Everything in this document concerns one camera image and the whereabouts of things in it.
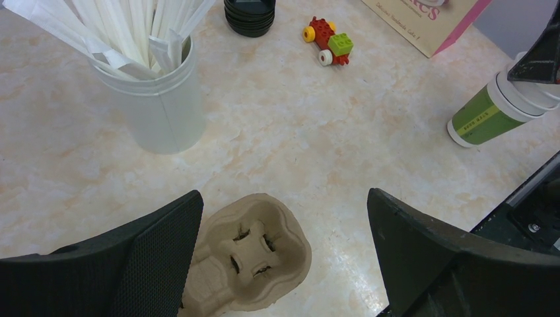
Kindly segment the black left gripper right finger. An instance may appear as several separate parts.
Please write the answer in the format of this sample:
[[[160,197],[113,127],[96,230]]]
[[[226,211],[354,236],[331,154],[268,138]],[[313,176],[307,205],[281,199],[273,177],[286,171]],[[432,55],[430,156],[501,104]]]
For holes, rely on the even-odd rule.
[[[559,257],[501,244],[379,188],[367,199],[394,316],[558,316]]]

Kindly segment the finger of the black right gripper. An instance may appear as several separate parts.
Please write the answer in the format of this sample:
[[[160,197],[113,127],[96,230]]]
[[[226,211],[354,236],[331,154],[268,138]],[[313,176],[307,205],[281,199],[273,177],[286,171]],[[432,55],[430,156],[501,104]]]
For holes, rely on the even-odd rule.
[[[541,36],[508,71],[507,80],[559,84],[559,2]]]

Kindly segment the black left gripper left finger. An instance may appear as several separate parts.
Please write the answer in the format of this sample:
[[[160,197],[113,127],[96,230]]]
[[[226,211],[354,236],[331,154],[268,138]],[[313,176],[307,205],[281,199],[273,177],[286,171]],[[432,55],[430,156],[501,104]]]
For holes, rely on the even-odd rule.
[[[194,190],[50,254],[3,258],[1,315],[177,315],[202,213]]]

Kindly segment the brown cardboard cup carrier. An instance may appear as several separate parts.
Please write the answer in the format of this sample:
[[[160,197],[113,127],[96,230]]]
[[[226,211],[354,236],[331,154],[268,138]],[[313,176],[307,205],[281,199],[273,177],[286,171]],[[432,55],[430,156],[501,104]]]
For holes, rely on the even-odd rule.
[[[311,262],[293,212],[268,194],[247,195],[202,222],[177,315],[265,309],[304,281]]]

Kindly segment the beige pink cake bag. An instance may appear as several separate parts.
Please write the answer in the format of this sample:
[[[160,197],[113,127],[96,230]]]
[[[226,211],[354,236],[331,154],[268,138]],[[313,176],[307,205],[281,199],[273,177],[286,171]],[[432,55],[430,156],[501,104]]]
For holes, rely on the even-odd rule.
[[[490,0],[366,0],[363,2],[425,57],[445,50],[466,31]]]

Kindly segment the white straw holder cup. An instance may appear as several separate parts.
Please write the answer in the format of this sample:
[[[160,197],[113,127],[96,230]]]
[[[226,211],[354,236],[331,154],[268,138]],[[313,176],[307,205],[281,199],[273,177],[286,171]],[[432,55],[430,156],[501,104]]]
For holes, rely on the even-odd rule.
[[[98,66],[96,76],[109,88],[110,104],[123,113],[137,144],[156,154],[181,153],[194,146],[206,128],[195,43],[185,40],[183,62],[155,80],[119,79]]]

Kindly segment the red green toy car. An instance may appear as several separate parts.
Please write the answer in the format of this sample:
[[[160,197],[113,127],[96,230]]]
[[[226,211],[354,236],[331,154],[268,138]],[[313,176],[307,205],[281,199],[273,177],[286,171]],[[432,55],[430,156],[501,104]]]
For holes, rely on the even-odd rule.
[[[337,34],[336,25],[324,18],[313,17],[302,29],[306,43],[315,43],[318,48],[318,61],[322,66],[348,65],[354,43],[346,33]]]

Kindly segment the white wrapped straws bundle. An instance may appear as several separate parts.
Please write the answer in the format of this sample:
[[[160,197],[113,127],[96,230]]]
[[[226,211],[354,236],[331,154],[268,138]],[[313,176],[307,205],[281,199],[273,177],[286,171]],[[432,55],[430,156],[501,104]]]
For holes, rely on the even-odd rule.
[[[206,1],[2,1],[121,79],[152,80],[182,66],[191,33],[213,6]]]

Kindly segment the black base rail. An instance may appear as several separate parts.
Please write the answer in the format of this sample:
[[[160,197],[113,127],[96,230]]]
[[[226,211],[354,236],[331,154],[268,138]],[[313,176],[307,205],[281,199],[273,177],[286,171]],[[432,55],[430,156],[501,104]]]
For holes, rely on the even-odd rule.
[[[559,153],[555,153],[470,232],[508,246],[558,256]]]

